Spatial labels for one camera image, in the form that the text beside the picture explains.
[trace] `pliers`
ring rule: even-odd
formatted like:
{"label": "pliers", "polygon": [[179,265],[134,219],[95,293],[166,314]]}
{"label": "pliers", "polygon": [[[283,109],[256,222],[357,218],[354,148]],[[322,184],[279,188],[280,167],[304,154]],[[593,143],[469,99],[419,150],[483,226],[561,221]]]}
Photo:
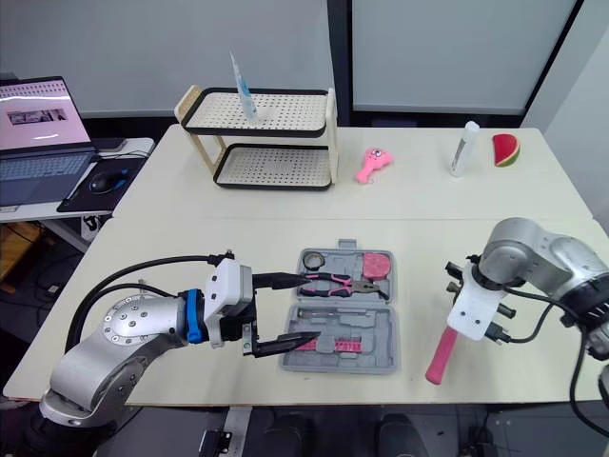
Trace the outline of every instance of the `pliers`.
{"label": "pliers", "polygon": [[306,274],[304,277],[312,281],[330,281],[332,283],[342,285],[339,288],[332,288],[330,290],[301,288],[301,294],[307,297],[350,297],[351,295],[353,295],[353,293],[377,292],[385,300],[389,300],[389,296],[384,293],[378,285],[368,281],[353,281],[351,276],[347,274],[312,273]]}

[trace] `mouse pad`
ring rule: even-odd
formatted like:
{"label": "mouse pad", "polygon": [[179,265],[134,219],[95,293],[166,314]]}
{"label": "mouse pad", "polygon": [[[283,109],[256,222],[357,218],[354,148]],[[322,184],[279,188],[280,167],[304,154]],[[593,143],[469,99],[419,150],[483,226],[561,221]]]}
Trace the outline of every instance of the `mouse pad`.
{"label": "mouse pad", "polygon": [[[132,159],[107,159],[99,162],[87,177],[78,185],[71,196],[57,208],[58,212],[69,211],[112,211],[125,194],[135,176],[140,171],[145,158]],[[102,171],[120,172],[122,169],[128,169],[127,181],[118,189],[111,190],[108,193],[93,193],[89,189],[89,184],[93,177]]]}

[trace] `laptop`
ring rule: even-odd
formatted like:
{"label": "laptop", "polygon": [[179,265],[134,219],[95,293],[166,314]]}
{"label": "laptop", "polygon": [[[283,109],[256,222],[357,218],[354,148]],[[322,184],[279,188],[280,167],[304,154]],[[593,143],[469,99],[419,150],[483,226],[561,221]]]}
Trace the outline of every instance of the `laptop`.
{"label": "laptop", "polygon": [[0,207],[66,198],[95,153],[61,76],[0,83]]}

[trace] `pink hammer handle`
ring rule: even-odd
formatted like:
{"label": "pink hammer handle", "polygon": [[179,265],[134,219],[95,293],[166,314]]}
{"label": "pink hammer handle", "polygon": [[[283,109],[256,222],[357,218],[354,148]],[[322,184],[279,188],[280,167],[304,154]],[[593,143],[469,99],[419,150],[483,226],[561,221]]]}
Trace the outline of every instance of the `pink hammer handle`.
{"label": "pink hammer handle", "polygon": [[439,386],[442,383],[442,377],[444,371],[448,366],[450,360],[450,354],[453,351],[453,347],[457,342],[457,335],[459,333],[451,327],[446,327],[436,348],[434,358],[425,373],[425,378],[432,384]]}
{"label": "pink hammer handle", "polygon": [[372,164],[368,165],[366,164],[360,171],[358,171],[358,173],[355,175],[355,179],[358,180],[359,183],[361,184],[365,184],[368,182],[368,178],[370,177],[370,174],[372,173],[372,171],[374,171],[375,168]]}

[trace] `white table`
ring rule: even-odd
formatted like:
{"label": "white table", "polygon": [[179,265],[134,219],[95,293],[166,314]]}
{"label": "white table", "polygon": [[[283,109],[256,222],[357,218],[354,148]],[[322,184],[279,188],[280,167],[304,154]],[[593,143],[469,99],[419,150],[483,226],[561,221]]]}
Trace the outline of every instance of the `white table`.
{"label": "white table", "polygon": [[[154,141],[151,138],[129,138],[120,150],[113,152],[100,151],[100,155],[103,157],[113,156],[115,154],[128,154],[130,152],[148,155],[152,153],[153,149]],[[81,181],[87,177],[93,167],[95,167],[95,164],[89,165],[89,167],[83,173],[81,179],[78,181],[76,186],[74,186],[74,189],[76,189]],[[17,208],[17,210],[10,212],[0,211],[0,224],[7,222],[40,221],[41,224],[53,231],[60,238],[84,252],[87,250],[89,242],[84,240],[77,232],[72,230],[66,224],[62,223],[60,219],[70,217],[98,216],[112,213],[112,211],[107,210],[58,212],[57,207],[59,207],[59,205],[61,205],[61,201],[21,205]]]}
{"label": "white table", "polygon": [[[521,157],[507,168],[493,165],[492,135],[513,132]],[[339,182],[329,190],[277,191],[217,186],[199,152],[178,125],[159,142],[115,217],[150,214],[200,218],[287,219],[591,219],[559,162],[537,129],[482,129],[471,167],[461,178],[448,167],[461,129],[338,129]],[[236,139],[225,137],[226,142]],[[241,138],[242,142],[269,142]],[[278,143],[282,139],[273,138]],[[285,143],[294,140],[284,139]],[[366,148],[391,151],[395,163],[361,186],[354,175]]]}
{"label": "white table", "polygon": [[[72,313],[86,292],[103,277],[144,260],[182,254],[224,252],[254,272],[295,271],[303,248],[332,248],[339,237],[356,238],[360,248],[389,249],[397,261],[397,294],[392,307],[399,322],[400,367],[390,375],[297,373],[282,370],[276,357],[254,359],[241,346],[228,343],[169,351],[154,362],[129,397],[146,405],[281,405],[391,403],[557,402],[567,399],[579,335],[564,328],[552,311],[538,338],[528,345],[499,347],[488,340],[461,338],[436,387],[424,379],[444,329],[451,295],[443,270],[448,260],[461,263],[484,247],[497,220],[260,220],[251,218],[150,218],[145,234],[140,222],[115,218],[102,228],[70,279],[47,321],[6,387],[9,397],[39,399],[53,366],[62,356]],[[609,240],[592,219],[546,220],[545,229],[580,238],[609,262]],[[211,267],[179,264],[126,277],[167,291],[203,287]],[[293,291],[261,289],[258,294],[262,340],[285,329]],[[100,301],[88,318],[85,335],[96,328],[106,310],[123,293]],[[513,336],[528,335],[543,304],[509,297],[513,321],[497,321]],[[597,376],[602,364],[586,357],[578,397],[598,399]]]}

